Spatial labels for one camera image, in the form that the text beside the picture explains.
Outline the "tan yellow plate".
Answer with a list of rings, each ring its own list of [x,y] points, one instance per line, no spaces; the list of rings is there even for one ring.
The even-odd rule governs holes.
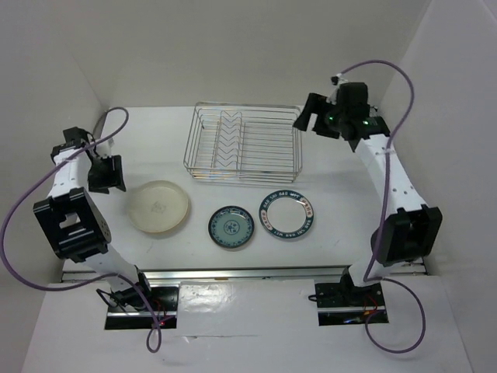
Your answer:
[[[191,214],[191,210],[192,210],[192,201],[191,201],[191,198],[188,194],[186,195],[186,199],[187,199],[187,206],[186,206],[185,215],[183,216],[183,219],[182,219],[182,226],[187,224],[187,222],[189,220],[189,216]]]

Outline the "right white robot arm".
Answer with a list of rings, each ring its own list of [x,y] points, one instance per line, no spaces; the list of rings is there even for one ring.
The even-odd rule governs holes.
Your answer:
[[[340,279],[340,298],[355,305],[394,268],[432,252],[443,216],[414,188],[394,149],[392,132],[383,117],[373,114],[365,83],[343,83],[334,97],[310,93],[294,127],[306,131],[312,116],[317,135],[349,143],[382,200],[370,257],[346,268]]]

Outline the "small blue patterned plate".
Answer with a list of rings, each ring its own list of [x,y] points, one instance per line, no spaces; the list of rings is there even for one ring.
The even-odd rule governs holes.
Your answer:
[[[224,206],[208,222],[210,238],[223,249],[238,249],[248,243],[255,231],[253,217],[242,207]]]

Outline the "cream plate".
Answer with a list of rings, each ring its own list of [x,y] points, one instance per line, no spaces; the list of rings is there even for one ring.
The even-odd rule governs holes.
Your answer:
[[[138,230],[149,234],[171,231],[182,223],[186,191],[177,184],[156,180],[135,188],[127,202],[127,216]]]

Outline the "chrome wire dish rack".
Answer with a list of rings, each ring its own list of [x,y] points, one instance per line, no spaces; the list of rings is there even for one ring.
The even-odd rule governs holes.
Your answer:
[[[209,182],[292,183],[302,170],[300,114],[292,105],[198,102],[183,165]]]

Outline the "navy rimmed lettered plate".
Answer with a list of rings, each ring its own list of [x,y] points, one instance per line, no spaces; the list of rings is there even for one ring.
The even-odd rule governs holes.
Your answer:
[[[259,205],[259,220],[272,236],[283,240],[296,240],[308,215],[315,216],[311,202],[293,190],[277,190],[267,195]]]

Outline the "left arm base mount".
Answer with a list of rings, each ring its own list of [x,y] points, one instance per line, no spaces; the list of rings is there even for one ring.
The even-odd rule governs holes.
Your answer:
[[[147,309],[136,310],[131,305],[118,305],[109,292],[97,289],[107,305],[105,330],[150,329],[154,323]],[[175,329],[179,304],[179,285],[153,286],[150,304],[162,329]]]

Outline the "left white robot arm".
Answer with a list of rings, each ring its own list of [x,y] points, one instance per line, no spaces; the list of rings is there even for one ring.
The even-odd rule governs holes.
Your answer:
[[[33,205],[33,213],[58,258],[106,275],[113,307],[142,311],[154,292],[145,275],[112,247],[110,228],[91,198],[92,193],[126,189],[121,157],[111,155],[107,146],[97,149],[82,128],[69,128],[63,135],[64,144],[51,152],[58,167],[53,186],[46,199]]]

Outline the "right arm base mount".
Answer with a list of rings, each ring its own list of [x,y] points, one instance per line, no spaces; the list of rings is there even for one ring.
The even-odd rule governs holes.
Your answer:
[[[370,323],[389,323],[379,284],[348,293],[339,283],[316,283],[308,300],[317,306],[319,326],[361,325],[368,319]]]

